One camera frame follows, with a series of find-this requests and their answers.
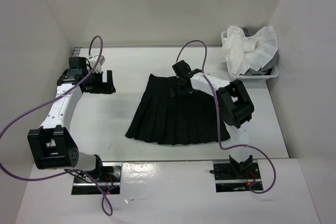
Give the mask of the black pleated skirt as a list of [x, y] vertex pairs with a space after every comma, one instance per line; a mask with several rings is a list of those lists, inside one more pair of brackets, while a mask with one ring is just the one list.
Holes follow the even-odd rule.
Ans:
[[159, 145], [195, 145], [230, 138], [217, 124], [214, 98], [197, 91], [180, 95], [176, 77], [149, 76], [145, 92], [125, 136]]

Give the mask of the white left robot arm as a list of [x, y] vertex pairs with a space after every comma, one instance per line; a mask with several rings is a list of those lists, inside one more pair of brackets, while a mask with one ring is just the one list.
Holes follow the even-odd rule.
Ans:
[[104, 56], [72, 57], [69, 68], [57, 80], [57, 101], [38, 129], [28, 132], [27, 139], [38, 169], [78, 169], [93, 182], [104, 177], [102, 160], [97, 154], [85, 154], [69, 133], [75, 108], [84, 93], [113, 94], [112, 71], [103, 81]]

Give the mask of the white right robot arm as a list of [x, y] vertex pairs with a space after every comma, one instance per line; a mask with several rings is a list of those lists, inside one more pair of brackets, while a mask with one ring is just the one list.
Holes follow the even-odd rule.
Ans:
[[242, 178], [253, 163], [247, 151], [249, 145], [248, 122], [255, 108], [240, 80], [227, 81], [200, 69], [192, 70], [181, 60], [172, 66], [177, 77], [178, 94], [206, 93], [214, 98], [217, 138], [222, 150], [229, 150], [230, 173]]

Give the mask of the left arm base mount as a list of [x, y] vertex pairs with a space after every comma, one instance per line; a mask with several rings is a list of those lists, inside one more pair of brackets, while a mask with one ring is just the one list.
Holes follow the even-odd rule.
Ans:
[[[121, 189], [121, 163], [103, 163], [100, 174], [88, 172], [98, 183], [104, 193], [108, 195], [118, 195]], [[74, 178], [72, 183], [72, 195], [99, 195], [100, 191], [95, 183], [84, 173], [71, 173]]]

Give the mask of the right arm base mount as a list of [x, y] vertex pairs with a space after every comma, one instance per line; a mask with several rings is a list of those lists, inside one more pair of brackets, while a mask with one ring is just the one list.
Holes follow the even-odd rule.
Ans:
[[263, 191], [263, 183], [257, 162], [240, 174], [236, 174], [229, 161], [214, 161], [213, 168], [209, 171], [214, 175], [217, 193], [250, 191]]

